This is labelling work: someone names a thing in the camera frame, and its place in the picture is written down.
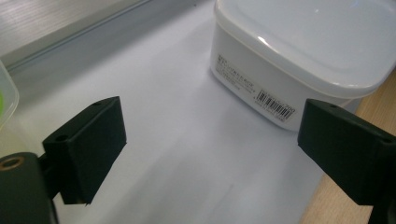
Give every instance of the container lid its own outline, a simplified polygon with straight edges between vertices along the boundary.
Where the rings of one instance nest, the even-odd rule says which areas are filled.
[[[17,88],[0,61],[0,129],[14,113],[19,99]]]
[[[396,65],[394,0],[217,0],[220,27],[310,88],[373,91]]]

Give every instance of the wooden surface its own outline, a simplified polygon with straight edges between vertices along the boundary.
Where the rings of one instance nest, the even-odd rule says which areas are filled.
[[[396,135],[396,69],[372,95],[365,97],[356,114]],[[372,206],[358,206],[327,176],[320,180],[301,224],[362,224],[367,223]]]
[[[0,0],[0,60],[10,66],[145,0]]]

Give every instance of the translucent plastic container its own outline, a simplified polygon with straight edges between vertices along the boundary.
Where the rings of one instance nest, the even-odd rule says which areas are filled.
[[[0,61],[0,129],[14,113],[19,99],[17,88]]]
[[[217,0],[211,70],[259,113],[298,131],[307,98],[344,107],[396,64],[394,0]]]

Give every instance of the white label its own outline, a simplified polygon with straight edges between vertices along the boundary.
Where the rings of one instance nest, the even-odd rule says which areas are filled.
[[[221,55],[218,57],[216,71],[238,91],[250,98],[262,111],[280,121],[286,122],[296,111],[293,107],[263,89],[254,80],[245,76]]]

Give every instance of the barcode label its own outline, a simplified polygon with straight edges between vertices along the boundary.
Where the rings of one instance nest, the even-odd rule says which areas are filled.
[[[296,110],[292,106],[269,93],[221,55],[217,58],[216,71],[224,82],[231,85],[230,88],[243,95],[241,97],[254,104],[253,107],[261,113],[273,116],[282,122],[289,120],[295,113]]]
[[[295,112],[294,108],[283,104],[268,92],[263,90],[261,90],[257,95],[256,103],[281,121],[286,121]]]

